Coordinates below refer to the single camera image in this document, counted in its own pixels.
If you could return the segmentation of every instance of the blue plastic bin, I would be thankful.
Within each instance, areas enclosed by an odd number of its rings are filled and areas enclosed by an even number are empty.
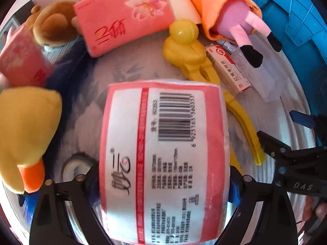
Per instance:
[[[311,0],[253,0],[282,42],[312,114],[327,114],[327,26]]]

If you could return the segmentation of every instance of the yellow plastic toy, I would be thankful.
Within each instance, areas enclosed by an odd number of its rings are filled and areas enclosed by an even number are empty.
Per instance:
[[[0,176],[12,192],[34,192],[41,187],[41,158],[61,112],[61,96],[53,90],[17,87],[0,94]]]
[[[169,34],[163,46],[164,57],[179,67],[188,79],[220,85],[220,79],[206,56],[204,46],[197,40],[199,30],[196,24],[187,19],[176,20],[169,26]],[[261,165],[265,161],[265,155],[249,116],[227,90],[224,90],[224,98],[226,108],[242,126],[256,165]],[[240,169],[232,149],[231,165]]]

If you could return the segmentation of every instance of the blue fuzzy object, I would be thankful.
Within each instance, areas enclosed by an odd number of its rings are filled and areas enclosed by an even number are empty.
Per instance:
[[[92,73],[96,62],[97,58],[91,58],[88,54],[84,40],[78,38],[68,52],[55,64],[55,70],[47,80],[46,88],[56,90],[62,96],[63,111],[58,129],[43,155],[45,179],[54,177],[54,164],[60,141],[65,133],[66,123],[81,87],[88,75]],[[38,197],[38,192],[25,195],[22,210],[29,226],[32,223]]]

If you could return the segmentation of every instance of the purple fabric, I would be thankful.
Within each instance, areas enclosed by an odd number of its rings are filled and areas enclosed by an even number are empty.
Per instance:
[[[229,39],[235,40],[229,29],[241,25],[246,34],[250,34],[252,27],[245,21],[250,8],[243,0],[228,0],[220,11],[216,24],[212,31]]]

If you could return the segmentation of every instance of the screw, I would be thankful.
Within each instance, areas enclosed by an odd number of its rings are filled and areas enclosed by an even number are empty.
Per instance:
[[[52,184],[52,180],[46,180],[45,185],[50,186]]]
[[[286,172],[286,170],[287,170],[287,168],[285,168],[285,167],[280,167],[280,168],[278,169],[278,173],[280,173],[280,174],[284,174],[284,173]]]
[[[250,175],[244,175],[243,180],[245,180],[246,182],[250,182],[252,181],[252,177]]]
[[[85,179],[85,175],[83,175],[83,174],[80,174],[80,175],[76,176],[77,181],[84,181],[84,179]]]

